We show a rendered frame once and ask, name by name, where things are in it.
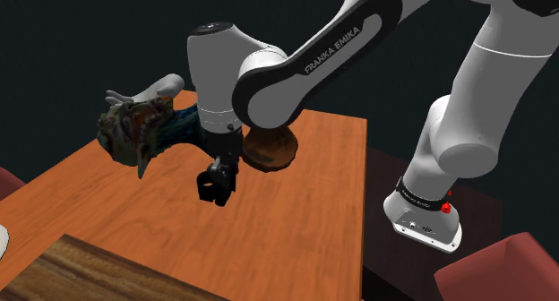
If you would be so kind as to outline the white hand figure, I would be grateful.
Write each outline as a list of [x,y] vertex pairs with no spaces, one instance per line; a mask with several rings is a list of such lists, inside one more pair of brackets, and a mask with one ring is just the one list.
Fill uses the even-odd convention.
[[154,82],[146,90],[143,90],[132,97],[122,95],[113,90],[107,90],[105,101],[111,107],[116,107],[124,104],[125,102],[143,102],[165,96],[174,98],[182,91],[184,86],[185,81],[180,75],[170,73]]

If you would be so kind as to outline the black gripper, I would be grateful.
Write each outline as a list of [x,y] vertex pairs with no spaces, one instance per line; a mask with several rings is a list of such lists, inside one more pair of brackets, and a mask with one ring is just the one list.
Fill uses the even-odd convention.
[[[241,128],[228,133],[204,132],[208,153],[214,161],[196,177],[199,198],[206,202],[217,201],[218,206],[225,206],[237,188],[243,132]],[[232,168],[222,169],[220,173],[220,166]]]

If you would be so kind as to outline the dark wooden board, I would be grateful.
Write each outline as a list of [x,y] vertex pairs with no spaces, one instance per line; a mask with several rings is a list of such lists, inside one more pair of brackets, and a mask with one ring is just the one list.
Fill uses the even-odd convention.
[[229,301],[63,235],[0,289],[0,301]]

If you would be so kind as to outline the dark maroon robot stand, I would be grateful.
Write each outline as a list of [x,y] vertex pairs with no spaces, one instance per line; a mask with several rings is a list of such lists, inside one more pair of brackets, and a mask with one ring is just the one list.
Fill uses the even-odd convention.
[[407,165],[377,149],[367,149],[363,264],[377,278],[364,278],[363,288],[373,291],[374,283],[385,281],[396,288],[386,295],[388,299],[443,301],[434,274],[502,239],[503,203],[465,185],[455,185],[451,204],[460,214],[463,230],[459,248],[446,254],[422,245],[397,234],[383,211],[385,197]]

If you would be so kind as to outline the orange wooden table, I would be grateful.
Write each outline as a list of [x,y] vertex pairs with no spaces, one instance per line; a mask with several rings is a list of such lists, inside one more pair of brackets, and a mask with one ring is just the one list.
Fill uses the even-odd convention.
[[194,146],[138,176],[88,143],[0,201],[0,288],[68,234],[232,301],[360,301],[367,122],[306,110],[291,128],[290,166],[241,164],[223,207],[198,196]]

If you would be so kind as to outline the brown round bowl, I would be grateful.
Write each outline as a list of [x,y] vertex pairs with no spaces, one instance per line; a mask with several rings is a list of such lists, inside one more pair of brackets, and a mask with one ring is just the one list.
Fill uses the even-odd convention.
[[262,172],[287,168],[295,159],[298,140],[282,126],[275,129],[251,128],[243,141],[243,161]]

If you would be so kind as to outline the multicoloured dragon head figure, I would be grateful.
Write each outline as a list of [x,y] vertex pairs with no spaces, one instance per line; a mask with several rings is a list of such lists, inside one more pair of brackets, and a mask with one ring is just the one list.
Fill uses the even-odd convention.
[[113,161],[136,167],[138,177],[152,159],[176,144],[192,144],[212,154],[197,106],[175,110],[169,96],[110,108],[99,117],[97,140]]

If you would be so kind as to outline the white round object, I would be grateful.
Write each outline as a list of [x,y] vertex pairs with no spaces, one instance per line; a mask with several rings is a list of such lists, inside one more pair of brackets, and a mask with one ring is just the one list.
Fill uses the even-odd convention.
[[4,254],[9,245],[9,240],[10,236],[7,228],[0,224],[0,261],[4,257]]

